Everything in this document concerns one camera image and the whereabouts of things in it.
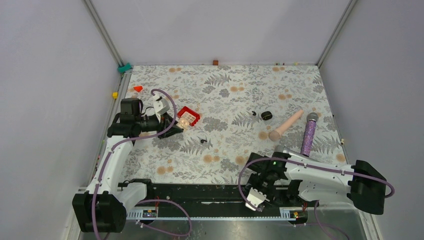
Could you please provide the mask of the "beige earbud charging case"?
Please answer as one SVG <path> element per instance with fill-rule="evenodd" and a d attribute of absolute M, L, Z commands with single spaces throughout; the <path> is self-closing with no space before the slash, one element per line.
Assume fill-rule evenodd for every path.
<path fill-rule="evenodd" d="M 188 130 L 189 126 L 190 126 L 190 122 L 185 119 L 185 118 L 180 118 L 179 122 L 178 122 L 178 126 L 183 129 L 184 131 Z"/>

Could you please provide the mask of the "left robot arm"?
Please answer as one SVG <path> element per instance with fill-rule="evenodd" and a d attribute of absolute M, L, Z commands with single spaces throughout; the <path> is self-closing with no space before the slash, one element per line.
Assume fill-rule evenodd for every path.
<path fill-rule="evenodd" d="M 123 190 L 118 190 L 124 163 L 140 133 L 166 138 L 183 131 L 168 114 L 171 104 L 159 95 L 152 98 L 152 115 L 142 113 L 143 102 L 138 98 L 121 100 L 120 111 L 107 129 L 106 148 L 98 169 L 86 190 L 72 199 L 82 232 L 120 233 L 128 212 L 138 202 L 144 206 L 154 202 L 155 192 L 145 183 L 130 182 Z"/>

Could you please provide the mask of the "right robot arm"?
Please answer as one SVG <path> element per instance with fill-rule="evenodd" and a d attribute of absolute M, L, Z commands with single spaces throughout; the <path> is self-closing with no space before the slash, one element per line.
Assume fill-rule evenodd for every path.
<path fill-rule="evenodd" d="M 246 168 L 253 171 L 239 191 L 245 206 L 263 210 L 263 204 L 289 202 L 341 202 L 373 214 L 384 213 L 386 178 L 367 161 L 355 164 L 328 164 L 287 151 L 276 150 L 272 156 L 252 152 Z"/>

